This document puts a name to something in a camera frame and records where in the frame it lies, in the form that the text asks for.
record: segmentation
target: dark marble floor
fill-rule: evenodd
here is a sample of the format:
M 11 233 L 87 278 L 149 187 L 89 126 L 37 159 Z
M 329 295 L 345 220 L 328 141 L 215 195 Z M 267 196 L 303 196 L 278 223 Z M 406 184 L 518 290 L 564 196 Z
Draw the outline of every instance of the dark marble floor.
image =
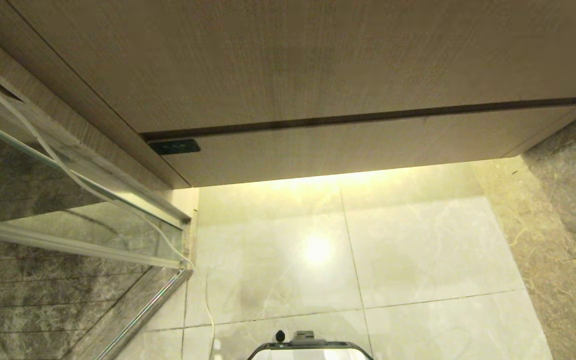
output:
M 576 123 L 521 157 L 473 168 L 554 360 L 576 360 Z
M 81 214 L 104 205 L 61 171 L 0 141 L 0 221 L 27 223 L 52 214 L 44 225 L 58 230 L 69 224 L 85 239 L 125 240 L 135 251 L 153 244 L 146 241 L 152 236 L 131 236 L 141 228 L 115 230 L 96 223 L 101 215 Z M 148 269 L 0 241 L 0 359 L 61 359 Z

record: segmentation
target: tile grout line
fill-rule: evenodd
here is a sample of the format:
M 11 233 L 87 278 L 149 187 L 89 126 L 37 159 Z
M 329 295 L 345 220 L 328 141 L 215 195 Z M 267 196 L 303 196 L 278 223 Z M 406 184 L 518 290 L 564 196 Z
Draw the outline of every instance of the tile grout line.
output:
M 229 321 L 229 322 L 224 322 L 224 323 L 215 323 L 214 325 L 215 326 L 222 326 L 222 325 L 243 324 L 243 323 L 247 323 L 247 322 L 273 321 L 276 319 L 288 319 L 288 318 L 296 318 L 296 317 L 308 317 L 308 316 L 312 316 L 312 315 L 345 313 L 345 312 L 353 312 L 356 310 L 361 310 L 361 309 L 346 309 L 346 310 L 330 310 L 330 311 L 322 311 L 322 312 L 308 312 L 306 314 L 294 314 L 294 315 L 264 317 L 263 319 L 245 319 L 245 320 L 239 320 L 239 321 Z M 204 328 L 206 326 L 210 326 L 210 324 L 209 323 L 202 323 L 199 325 L 186 326 L 185 328 L 181 328 L 181 327 L 159 328 L 156 330 L 147 330 L 147 331 L 154 332 L 154 331 L 166 331 L 166 330 L 194 329 L 194 328 Z
M 186 316 L 188 315 L 188 283 L 190 278 L 185 281 L 185 294 L 183 294 L 183 323 L 181 324 L 181 354 L 179 360 L 184 360 L 184 337 L 186 336 Z
M 344 202 L 344 194 L 341 191 L 339 179 L 336 178 L 336 187 L 339 189 L 339 198 L 341 199 L 341 210 L 343 212 L 343 221 L 345 222 L 345 232 L 348 234 L 348 244 L 350 245 L 350 257 L 352 257 L 352 266 L 354 267 L 354 276 L 357 279 L 357 289 L 359 290 L 359 301 L 361 301 L 361 313 L 363 314 L 363 323 L 366 326 L 366 335 L 368 335 L 368 346 L 370 346 L 370 355 L 375 357 L 373 352 L 373 342 L 370 338 L 370 331 L 368 330 L 368 319 L 366 318 L 366 308 L 364 307 L 364 296 L 362 295 L 362 287 L 359 284 L 359 273 L 357 272 L 357 262 L 355 261 L 355 251 L 353 250 L 353 241 L 350 239 L 350 226 L 348 225 L 348 215 L 346 215 L 346 203 Z
M 495 292 L 486 292 L 485 294 L 472 294 L 466 296 L 457 296 L 457 297 L 449 297 L 449 298 L 438 298 L 436 300 L 426 300 L 426 301 L 416 301 L 416 302 L 406 302 L 406 303 L 395 303 L 393 305 L 381 305 L 381 306 L 373 306 L 369 307 L 368 309 L 384 309 L 384 308 L 394 308 L 395 306 L 407 306 L 407 305 L 417 305 L 417 304 L 427 304 L 427 303 L 437 303 L 438 301 L 450 301 L 450 300 L 460 300 L 460 299 L 468 299 L 471 297 L 478 297 L 478 296 L 493 296 L 496 294 L 505 294 L 511 293 L 516 291 L 526 290 L 525 288 L 521 289 L 510 289 L 510 290 L 503 290 L 503 291 L 495 291 Z

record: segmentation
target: cabinet door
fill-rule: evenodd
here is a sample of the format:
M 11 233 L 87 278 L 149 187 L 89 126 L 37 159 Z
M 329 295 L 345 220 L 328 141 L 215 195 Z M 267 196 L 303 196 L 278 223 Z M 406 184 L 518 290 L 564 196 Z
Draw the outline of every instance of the cabinet door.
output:
M 165 155 L 192 186 L 501 158 L 574 106 L 540 107 L 195 137 Z
M 9 4 L 138 133 L 576 98 L 576 0 Z

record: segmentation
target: metal frame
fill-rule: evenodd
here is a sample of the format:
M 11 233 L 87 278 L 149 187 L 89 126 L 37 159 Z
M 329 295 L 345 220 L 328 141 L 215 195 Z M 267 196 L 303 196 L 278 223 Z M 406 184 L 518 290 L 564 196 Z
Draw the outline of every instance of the metal frame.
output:
M 48 250 L 62 251 L 85 256 L 98 256 L 122 262 L 152 265 L 180 269 L 181 262 L 177 260 L 166 260 L 159 257 L 141 255 L 125 250 L 116 250 L 98 244 L 90 244 L 84 241 L 76 241 L 54 235 L 43 234 L 41 232 L 29 230 L 27 228 L 0 222 L 0 240 L 6 240 L 24 246 L 44 248 Z
M 141 321 L 142 318 L 147 315 L 147 313 L 151 310 L 153 306 L 155 306 L 155 304 L 160 300 L 160 298 L 162 298 L 162 296 L 164 296 L 164 294 L 166 294 L 166 292 L 169 291 L 169 289 L 174 284 L 176 284 L 176 282 L 181 281 L 183 284 L 185 281 L 187 281 L 188 278 L 190 278 L 190 276 L 193 274 L 193 272 L 194 271 L 192 271 L 191 269 L 180 269 L 176 274 L 174 274 L 174 276 L 170 278 L 170 280 L 166 283 L 166 285 L 164 285 L 164 287 L 162 287 L 162 289 L 159 290 L 157 294 L 152 297 L 152 299 L 150 299 L 150 301 L 146 304 L 146 306 L 144 306 L 140 310 L 140 312 L 137 313 L 137 315 L 130 321 L 130 323 L 125 328 L 123 328 L 123 330 L 121 330 L 121 332 L 117 336 L 115 336 L 114 339 L 112 339 L 112 341 L 105 347 L 105 349 L 103 349 L 103 351 L 101 351 L 101 353 L 99 353 L 94 358 L 94 360 L 110 359 L 112 357 L 108 357 L 108 354 L 111 352 L 118 354 L 117 351 L 123 349 L 131 340 L 131 338 L 126 337 L 126 335 L 131 331 L 133 331 L 132 335 L 134 336 L 136 331 L 138 330 L 137 326 L 144 325 L 144 321 Z

